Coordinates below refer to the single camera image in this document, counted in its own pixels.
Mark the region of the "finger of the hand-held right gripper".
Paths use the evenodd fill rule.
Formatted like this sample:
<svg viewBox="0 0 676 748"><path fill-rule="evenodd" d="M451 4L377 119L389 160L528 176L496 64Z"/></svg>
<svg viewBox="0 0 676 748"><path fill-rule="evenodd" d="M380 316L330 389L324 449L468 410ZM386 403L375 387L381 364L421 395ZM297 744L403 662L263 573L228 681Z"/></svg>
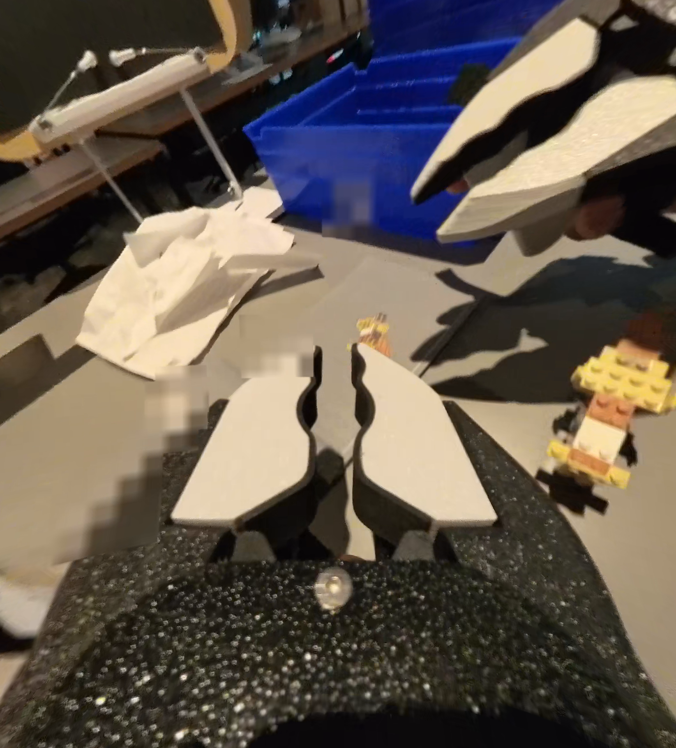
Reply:
<svg viewBox="0 0 676 748"><path fill-rule="evenodd" d="M588 180L640 157L639 143L676 118L676 77L617 81L590 98L557 135L471 188L436 231L443 244L563 228Z"/></svg>
<svg viewBox="0 0 676 748"><path fill-rule="evenodd" d="M534 110L595 63L597 28L576 18L499 72L464 105L411 188L423 203L460 180L477 185L526 148Z"/></svg>

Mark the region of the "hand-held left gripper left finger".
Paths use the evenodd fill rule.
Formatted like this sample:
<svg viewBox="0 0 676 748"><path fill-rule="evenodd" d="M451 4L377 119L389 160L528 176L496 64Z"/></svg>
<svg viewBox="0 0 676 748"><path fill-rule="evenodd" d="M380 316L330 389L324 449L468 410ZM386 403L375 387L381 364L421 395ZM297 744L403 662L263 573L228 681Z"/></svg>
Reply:
<svg viewBox="0 0 676 748"><path fill-rule="evenodd" d="M171 511L188 527L308 527L323 355L247 379L229 398Z"/></svg>

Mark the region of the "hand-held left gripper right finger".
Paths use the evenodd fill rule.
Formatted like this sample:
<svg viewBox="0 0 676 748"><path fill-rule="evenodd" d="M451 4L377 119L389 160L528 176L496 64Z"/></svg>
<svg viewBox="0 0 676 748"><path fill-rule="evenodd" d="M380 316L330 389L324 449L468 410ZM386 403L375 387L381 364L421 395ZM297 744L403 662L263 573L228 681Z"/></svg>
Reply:
<svg viewBox="0 0 676 748"><path fill-rule="evenodd" d="M353 508L370 530L492 527L498 517L442 399L363 343L351 351Z"/></svg>

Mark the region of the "grey instruction booklet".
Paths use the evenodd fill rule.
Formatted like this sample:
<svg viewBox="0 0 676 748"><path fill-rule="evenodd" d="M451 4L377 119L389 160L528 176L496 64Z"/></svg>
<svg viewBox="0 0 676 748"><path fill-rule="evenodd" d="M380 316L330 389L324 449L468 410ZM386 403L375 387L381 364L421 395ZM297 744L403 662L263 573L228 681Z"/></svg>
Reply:
<svg viewBox="0 0 676 748"><path fill-rule="evenodd" d="M392 358L423 376L473 312L478 297L451 269L437 272L385 259L365 259L336 285L316 272L276 276L235 314L217 342L221 359L244 371L247 360L277 349L295 350L298 338L323 354L314 434L318 476L324 482L310 531L335 556L373 557L371 532L352 507L354 415L350 348L360 319L384 313Z"/></svg>

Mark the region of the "blue plastic bin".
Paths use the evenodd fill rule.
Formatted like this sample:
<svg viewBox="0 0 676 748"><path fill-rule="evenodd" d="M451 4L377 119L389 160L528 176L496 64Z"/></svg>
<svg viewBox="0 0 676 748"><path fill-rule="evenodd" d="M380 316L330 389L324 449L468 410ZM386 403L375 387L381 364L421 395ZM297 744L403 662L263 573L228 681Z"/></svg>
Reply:
<svg viewBox="0 0 676 748"><path fill-rule="evenodd" d="M559 1L370 1L373 58L520 38Z"/></svg>
<svg viewBox="0 0 676 748"><path fill-rule="evenodd" d="M496 67L518 37L374 57L334 72L244 128L289 213L435 239L459 198L410 190L461 107L466 65Z"/></svg>

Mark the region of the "brown yellow toy brick model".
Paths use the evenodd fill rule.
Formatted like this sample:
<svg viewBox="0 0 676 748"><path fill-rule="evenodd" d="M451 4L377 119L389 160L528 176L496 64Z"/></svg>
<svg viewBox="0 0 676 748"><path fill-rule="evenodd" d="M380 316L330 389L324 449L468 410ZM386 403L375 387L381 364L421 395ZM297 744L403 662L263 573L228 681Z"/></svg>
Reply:
<svg viewBox="0 0 676 748"><path fill-rule="evenodd" d="M647 425L676 412L676 313L659 307L632 319L614 342L579 363L572 402L551 422L536 477L575 515L604 514L609 496L648 471Z"/></svg>

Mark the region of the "wood-edged grey desk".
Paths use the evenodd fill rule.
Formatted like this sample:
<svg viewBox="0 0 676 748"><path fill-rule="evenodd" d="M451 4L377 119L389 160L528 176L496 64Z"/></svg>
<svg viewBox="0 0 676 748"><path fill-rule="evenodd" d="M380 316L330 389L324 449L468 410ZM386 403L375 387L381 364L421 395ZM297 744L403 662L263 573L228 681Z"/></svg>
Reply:
<svg viewBox="0 0 676 748"><path fill-rule="evenodd" d="M268 65L235 82L212 77L190 88L190 96L202 115L249 93L277 73L291 70L318 54L355 38L369 27L367 14L339 24L326 25L294 44L268 51ZM161 138L193 120L177 96L166 97L139 114L128 115L105 127L90 142L110 176L119 176L151 162L162 153ZM90 159L79 150L40 164L0 185L0 241L29 227L106 182Z"/></svg>

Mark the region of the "white bar desk lamp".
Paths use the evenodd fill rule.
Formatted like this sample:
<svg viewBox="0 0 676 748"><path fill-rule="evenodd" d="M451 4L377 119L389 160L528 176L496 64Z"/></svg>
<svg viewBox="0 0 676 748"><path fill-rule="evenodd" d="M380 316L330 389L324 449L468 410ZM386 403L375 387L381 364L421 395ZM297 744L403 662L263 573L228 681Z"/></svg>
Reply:
<svg viewBox="0 0 676 748"><path fill-rule="evenodd" d="M200 107L194 103L191 87L223 73L228 76L224 81L228 87L230 83L243 83L269 68L270 65L258 54L246 51L221 72L212 73L201 48L183 49L152 69L99 93L74 99L62 106L52 101L43 113L30 122L27 130L44 150L58 143L75 142L89 155L85 145L89 136L104 126L177 94L228 180L229 192L235 200L235 210L238 210L247 193L223 155Z"/></svg>

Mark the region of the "person's right hand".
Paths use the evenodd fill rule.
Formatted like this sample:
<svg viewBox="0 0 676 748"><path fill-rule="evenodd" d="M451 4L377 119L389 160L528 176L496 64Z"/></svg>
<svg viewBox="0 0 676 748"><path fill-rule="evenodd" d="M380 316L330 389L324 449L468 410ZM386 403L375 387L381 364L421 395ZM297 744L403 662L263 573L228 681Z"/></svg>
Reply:
<svg viewBox="0 0 676 748"><path fill-rule="evenodd" d="M609 236L621 228L625 215L624 196L611 194L592 198L577 208L565 235L577 242Z"/></svg>

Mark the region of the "crumpled white paper bag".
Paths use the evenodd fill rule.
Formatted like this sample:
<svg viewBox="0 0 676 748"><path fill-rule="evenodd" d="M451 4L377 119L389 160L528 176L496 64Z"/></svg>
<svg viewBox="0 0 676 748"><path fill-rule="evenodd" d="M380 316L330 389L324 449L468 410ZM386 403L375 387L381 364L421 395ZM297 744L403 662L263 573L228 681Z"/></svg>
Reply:
<svg viewBox="0 0 676 748"><path fill-rule="evenodd" d="M198 358L266 275L306 272L318 257L241 203L146 218L96 287L76 345L154 380Z"/></svg>

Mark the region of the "black wood-edged divider panel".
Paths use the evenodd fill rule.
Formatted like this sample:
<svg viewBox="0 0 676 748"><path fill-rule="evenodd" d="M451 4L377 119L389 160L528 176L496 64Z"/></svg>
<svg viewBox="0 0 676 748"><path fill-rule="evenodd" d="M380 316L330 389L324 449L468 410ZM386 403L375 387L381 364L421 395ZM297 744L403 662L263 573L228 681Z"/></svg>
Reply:
<svg viewBox="0 0 676 748"><path fill-rule="evenodd" d="M44 150L30 122L60 106L152 69L183 49L201 48L212 73L252 41L241 1L0 2L0 162Z"/></svg>

